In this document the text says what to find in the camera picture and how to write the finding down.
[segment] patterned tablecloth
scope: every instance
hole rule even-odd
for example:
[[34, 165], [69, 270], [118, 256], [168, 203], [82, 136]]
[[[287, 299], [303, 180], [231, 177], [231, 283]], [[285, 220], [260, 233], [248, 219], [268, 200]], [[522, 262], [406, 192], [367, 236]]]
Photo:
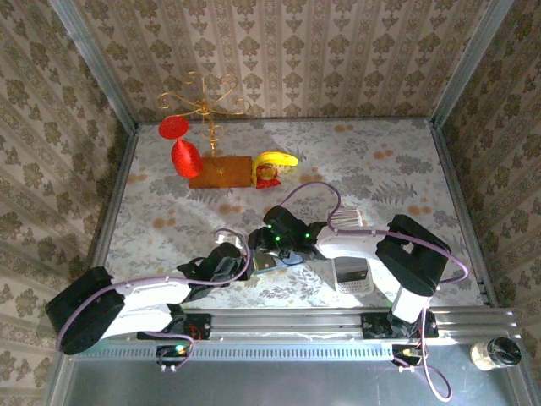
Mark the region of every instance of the patterned tablecloth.
[[[257, 121], [226, 123], [218, 145], [226, 155], [258, 156], [280, 150], [300, 159], [297, 167], [280, 168], [281, 186], [267, 190], [189, 189], [172, 166], [172, 142], [157, 126], [139, 129], [139, 143], [107, 257], [107, 269], [121, 281], [172, 272], [216, 245], [212, 232], [230, 227], [248, 235], [263, 225], [266, 211], [294, 187], [325, 180], [342, 193], [343, 205], [358, 208], [365, 223], [387, 224], [405, 213], [448, 243], [470, 264], [462, 231], [447, 189], [439, 158], [422, 119]], [[210, 149], [196, 124], [186, 136], [200, 151]], [[303, 189], [288, 208], [306, 223], [325, 220], [335, 205], [325, 187]], [[388, 306], [398, 282], [378, 261], [370, 263], [376, 290], [364, 297], [334, 289], [331, 264], [317, 261], [252, 277], [217, 288], [187, 307], [355, 307]], [[458, 273], [452, 263], [444, 277]], [[473, 275], [444, 286], [433, 305], [480, 305]]]

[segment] patterned wallpaper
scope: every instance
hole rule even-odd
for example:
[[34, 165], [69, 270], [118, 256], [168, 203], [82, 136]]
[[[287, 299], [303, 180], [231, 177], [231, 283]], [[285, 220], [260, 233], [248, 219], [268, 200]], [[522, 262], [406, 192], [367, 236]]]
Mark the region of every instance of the patterned wallpaper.
[[445, 123], [498, 300], [541, 381], [541, 2], [516, 0]]
[[44, 305], [85, 266], [125, 134], [47, 1], [0, 2], [0, 404], [40, 402]]
[[255, 117], [429, 116], [488, 0], [77, 0], [133, 115], [234, 73]]

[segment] yellow banana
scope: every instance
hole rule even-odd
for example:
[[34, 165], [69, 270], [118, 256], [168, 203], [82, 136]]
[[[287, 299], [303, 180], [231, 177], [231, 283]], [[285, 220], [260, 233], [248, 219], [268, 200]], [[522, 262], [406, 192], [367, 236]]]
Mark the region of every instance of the yellow banana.
[[295, 167], [298, 164], [298, 158], [281, 151], [266, 151], [260, 154], [252, 162], [252, 184], [257, 184], [257, 167], [265, 164], [284, 165]]

